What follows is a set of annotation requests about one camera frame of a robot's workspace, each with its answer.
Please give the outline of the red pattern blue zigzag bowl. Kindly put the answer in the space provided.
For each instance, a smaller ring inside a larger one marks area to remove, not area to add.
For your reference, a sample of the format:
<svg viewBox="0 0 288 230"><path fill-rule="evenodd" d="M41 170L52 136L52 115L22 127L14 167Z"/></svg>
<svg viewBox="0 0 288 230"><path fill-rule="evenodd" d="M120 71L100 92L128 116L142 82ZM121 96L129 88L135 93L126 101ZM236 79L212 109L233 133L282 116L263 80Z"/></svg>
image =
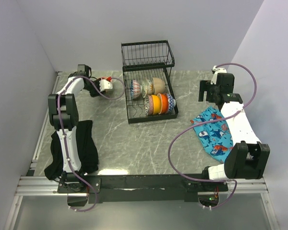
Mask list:
<svg viewBox="0 0 288 230"><path fill-rule="evenodd" d="M176 100L173 98L173 96L171 94L166 93L166 96L168 99L168 109L167 109L166 113L169 113L176 106Z"/></svg>

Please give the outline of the blue triangle pattern bowl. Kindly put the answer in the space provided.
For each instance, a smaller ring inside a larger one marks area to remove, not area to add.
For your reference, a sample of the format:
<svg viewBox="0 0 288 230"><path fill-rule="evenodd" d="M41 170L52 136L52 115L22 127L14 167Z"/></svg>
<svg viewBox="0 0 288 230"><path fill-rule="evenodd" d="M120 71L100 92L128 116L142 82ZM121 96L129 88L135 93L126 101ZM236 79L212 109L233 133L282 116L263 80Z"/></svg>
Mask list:
<svg viewBox="0 0 288 230"><path fill-rule="evenodd" d="M130 95L131 99L137 99L142 93L142 87L137 80L131 80L130 84Z"/></svg>

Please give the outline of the beige bowl white inside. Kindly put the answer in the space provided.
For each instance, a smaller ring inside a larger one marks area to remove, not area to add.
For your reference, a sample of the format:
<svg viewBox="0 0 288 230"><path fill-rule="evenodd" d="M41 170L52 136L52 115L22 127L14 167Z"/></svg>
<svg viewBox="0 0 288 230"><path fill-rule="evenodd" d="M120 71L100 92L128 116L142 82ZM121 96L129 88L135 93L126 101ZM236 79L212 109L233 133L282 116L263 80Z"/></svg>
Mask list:
<svg viewBox="0 0 288 230"><path fill-rule="evenodd" d="M154 94L165 92L165 82L161 78L153 78Z"/></svg>

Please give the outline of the white pinkish bowl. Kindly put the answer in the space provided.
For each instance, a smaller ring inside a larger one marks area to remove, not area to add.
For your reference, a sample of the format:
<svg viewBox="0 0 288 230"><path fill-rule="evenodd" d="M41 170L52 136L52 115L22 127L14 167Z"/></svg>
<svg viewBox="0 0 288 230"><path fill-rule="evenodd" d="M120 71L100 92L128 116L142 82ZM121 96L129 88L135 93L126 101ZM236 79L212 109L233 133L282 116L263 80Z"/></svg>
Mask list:
<svg viewBox="0 0 288 230"><path fill-rule="evenodd" d="M167 97L167 94L166 93L159 93L157 96L158 96L158 98L161 101L161 110L160 110L160 112L158 114L159 115L165 114L167 112L167 110L168 110L168 97Z"/></svg>

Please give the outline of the orange bowl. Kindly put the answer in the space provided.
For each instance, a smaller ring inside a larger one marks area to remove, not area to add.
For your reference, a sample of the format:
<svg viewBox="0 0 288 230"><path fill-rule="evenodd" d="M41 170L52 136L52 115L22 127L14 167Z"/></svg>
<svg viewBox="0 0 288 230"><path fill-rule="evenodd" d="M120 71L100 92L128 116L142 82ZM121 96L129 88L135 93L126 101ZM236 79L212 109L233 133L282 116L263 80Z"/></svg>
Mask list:
<svg viewBox="0 0 288 230"><path fill-rule="evenodd" d="M156 95L151 95L153 101L153 115L157 115L161 112L161 99Z"/></svg>

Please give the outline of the cream floral seahorse bowl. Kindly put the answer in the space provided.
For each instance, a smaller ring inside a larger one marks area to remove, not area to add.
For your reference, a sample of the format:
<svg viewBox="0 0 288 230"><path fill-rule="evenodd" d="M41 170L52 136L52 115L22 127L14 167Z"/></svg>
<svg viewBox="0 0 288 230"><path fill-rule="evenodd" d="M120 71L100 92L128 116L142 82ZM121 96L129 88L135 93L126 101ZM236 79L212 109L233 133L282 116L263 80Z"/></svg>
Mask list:
<svg viewBox="0 0 288 230"><path fill-rule="evenodd" d="M152 95L154 93L153 83L147 78L145 78L142 81L141 88L142 88L142 97L143 98L147 95Z"/></svg>

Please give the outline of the grey leaf pattern bowl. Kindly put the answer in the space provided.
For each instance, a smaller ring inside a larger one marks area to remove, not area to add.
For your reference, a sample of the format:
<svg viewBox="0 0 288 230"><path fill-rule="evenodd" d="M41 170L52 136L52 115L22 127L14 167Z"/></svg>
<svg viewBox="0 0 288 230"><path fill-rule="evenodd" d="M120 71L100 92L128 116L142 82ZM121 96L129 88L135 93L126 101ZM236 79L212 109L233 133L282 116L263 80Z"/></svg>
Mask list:
<svg viewBox="0 0 288 230"><path fill-rule="evenodd" d="M144 99L144 108L146 116L150 116L153 113L153 99L151 95L147 95Z"/></svg>

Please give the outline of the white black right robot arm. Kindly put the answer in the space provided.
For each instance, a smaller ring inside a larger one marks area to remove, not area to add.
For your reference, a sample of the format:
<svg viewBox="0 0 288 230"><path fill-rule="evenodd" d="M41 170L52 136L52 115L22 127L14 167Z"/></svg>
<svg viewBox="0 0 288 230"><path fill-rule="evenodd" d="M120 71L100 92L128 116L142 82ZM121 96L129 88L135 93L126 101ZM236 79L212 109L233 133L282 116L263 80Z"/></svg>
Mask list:
<svg viewBox="0 0 288 230"><path fill-rule="evenodd" d="M229 155L218 166L208 167L201 187L211 191L218 180L261 179L270 154L268 144L255 135L244 111L241 96L233 92L235 77L225 69L217 69L212 80L200 82L199 101L215 103L226 118L233 141Z"/></svg>

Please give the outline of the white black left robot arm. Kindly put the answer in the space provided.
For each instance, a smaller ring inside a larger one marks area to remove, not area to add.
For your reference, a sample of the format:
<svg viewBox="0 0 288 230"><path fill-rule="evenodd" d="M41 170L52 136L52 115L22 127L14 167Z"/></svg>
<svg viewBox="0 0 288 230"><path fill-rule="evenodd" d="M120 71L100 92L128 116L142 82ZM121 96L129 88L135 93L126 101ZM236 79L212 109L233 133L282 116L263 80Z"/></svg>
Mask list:
<svg viewBox="0 0 288 230"><path fill-rule="evenodd" d="M113 88L111 77L93 77L91 68L78 65L57 93L48 96L49 122L55 132L51 136L53 161L45 169L45 176L59 183L59 190L72 193L89 191L87 173L98 169L98 153L93 142L91 120L80 121L76 96L88 91L91 97L104 96Z"/></svg>

